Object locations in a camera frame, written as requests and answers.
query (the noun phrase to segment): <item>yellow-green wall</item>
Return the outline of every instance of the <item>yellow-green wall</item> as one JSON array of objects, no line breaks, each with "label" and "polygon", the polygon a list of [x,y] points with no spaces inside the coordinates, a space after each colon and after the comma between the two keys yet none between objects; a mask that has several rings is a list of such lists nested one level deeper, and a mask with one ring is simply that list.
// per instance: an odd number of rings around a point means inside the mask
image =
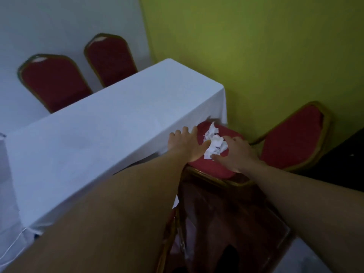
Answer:
[{"label": "yellow-green wall", "polygon": [[332,145],[364,126],[364,0],[140,2],[156,62],[222,83],[248,139],[311,100],[337,116]]}]

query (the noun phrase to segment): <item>crumpled paper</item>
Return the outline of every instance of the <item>crumpled paper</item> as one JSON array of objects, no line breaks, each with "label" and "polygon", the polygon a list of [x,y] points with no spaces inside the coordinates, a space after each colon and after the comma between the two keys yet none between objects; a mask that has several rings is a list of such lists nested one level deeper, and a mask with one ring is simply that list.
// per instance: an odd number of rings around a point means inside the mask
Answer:
[{"label": "crumpled paper", "polygon": [[205,133],[203,141],[211,140],[211,145],[205,151],[203,156],[204,159],[211,159],[212,154],[220,155],[223,151],[227,150],[227,142],[224,141],[223,137],[216,135],[219,133],[219,129],[215,127],[215,122],[210,125],[210,128]]}]

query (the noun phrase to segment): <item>hand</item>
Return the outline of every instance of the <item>hand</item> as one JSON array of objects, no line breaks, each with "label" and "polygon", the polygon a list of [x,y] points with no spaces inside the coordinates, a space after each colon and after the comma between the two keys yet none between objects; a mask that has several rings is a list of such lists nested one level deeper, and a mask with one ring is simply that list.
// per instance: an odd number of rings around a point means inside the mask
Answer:
[{"label": "hand", "polygon": [[246,174],[247,171],[254,164],[264,163],[259,160],[257,153],[252,149],[247,141],[241,137],[231,138],[224,136],[225,141],[228,143],[229,154],[226,157],[213,154],[212,160],[220,163],[227,169],[236,173]]},{"label": "hand", "polygon": [[175,133],[169,134],[168,150],[182,151],[186,154],[187,161],[193,162],[200,158],[211,144],[210,140],[198,145],[197,142],[197,126],[194,126],[192,132],[188,132],[188,127],[182,128],[182,133],[176,130]]}]

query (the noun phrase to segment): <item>table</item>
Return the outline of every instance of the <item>table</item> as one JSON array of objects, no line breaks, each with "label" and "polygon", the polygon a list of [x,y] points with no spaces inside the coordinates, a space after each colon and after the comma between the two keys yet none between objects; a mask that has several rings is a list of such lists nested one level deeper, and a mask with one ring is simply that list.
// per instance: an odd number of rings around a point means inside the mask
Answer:
[{"label": "table", "polygon": [[153,153],[170,132],[227,123],[223,85],[166,59],[5,140],[24,227],[41,233],[95,184]]}]

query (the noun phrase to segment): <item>forearm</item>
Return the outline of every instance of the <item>forearm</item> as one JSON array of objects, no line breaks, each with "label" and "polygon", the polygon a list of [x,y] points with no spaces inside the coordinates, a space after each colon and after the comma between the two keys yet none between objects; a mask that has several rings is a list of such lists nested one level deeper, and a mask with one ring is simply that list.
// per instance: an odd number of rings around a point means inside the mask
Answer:
[{"label": "forearm", "polygon": [[363,193],[258,163],[246,174],[333,271],[362,269]]},{"label": "forearm", "polygon": [[6,272],[144,272],[156,261],[187,162],[171,151],[102,183]]}]

